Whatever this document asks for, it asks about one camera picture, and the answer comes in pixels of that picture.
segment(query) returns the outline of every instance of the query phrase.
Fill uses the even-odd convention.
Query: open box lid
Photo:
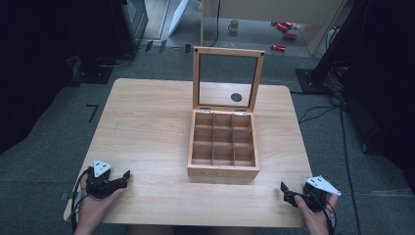
[[[252,113],[264,55],[257,50],[195,47],[193,109]]]

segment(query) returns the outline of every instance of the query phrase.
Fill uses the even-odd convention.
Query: human hand
[[[86,196],[86,180],[88,174],[83,175],[80,181],[82,189],[82,197]],[[75,235],[89,235],[92,234],[95,228],[104,219],[110,205],[121,195],[124,188],[117,189],[110,197],[105,199],[97,199],[94,196],[87,196],[79,204],[79,214]]]
[[[295,195],[294,199],[296,200],[297,206],[301,210],[302,219],[304,220],[305,226],[308,229],[308,233],[310,235],[325,235],[329,234],[328,226],[327,226],[327,218],[324,215],[324,212],[313,212],[305,203],[304,199],[299,196]],[[329,198],[329,203],[326,205],[326,208],[330,210],[326,210],[329,218],[331,218],[331,207],[336,206],[336,203],[339,199],[339,196],[332,194]]]

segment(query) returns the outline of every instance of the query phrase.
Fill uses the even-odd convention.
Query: wrist
[[[91,235],[94,232],[95,227],[88,226],[88,224],[78,223],[73,235]]]

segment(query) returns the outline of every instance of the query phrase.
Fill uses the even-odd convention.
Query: metal hinge
[[[247,111],[246,110],[236,110],[235,115],[237,115],[237,116],[246,116]]]
[[[200,113],[201,114],[210,114],[210,108],[201,108]]]

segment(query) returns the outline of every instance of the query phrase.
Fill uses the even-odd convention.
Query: red object
[[[272,43],[271,49],[274,51],[285,52],[286,47]]]
[[[277,23],[276,27],[282,32],[287,32],[288,28],[283,23]]]
[[[292,23],[283,23],[287,29],[291,29],[293,28],[293,24]]]
[[[297,36],[293,33],[284,33],[283,39],[296,40]]]

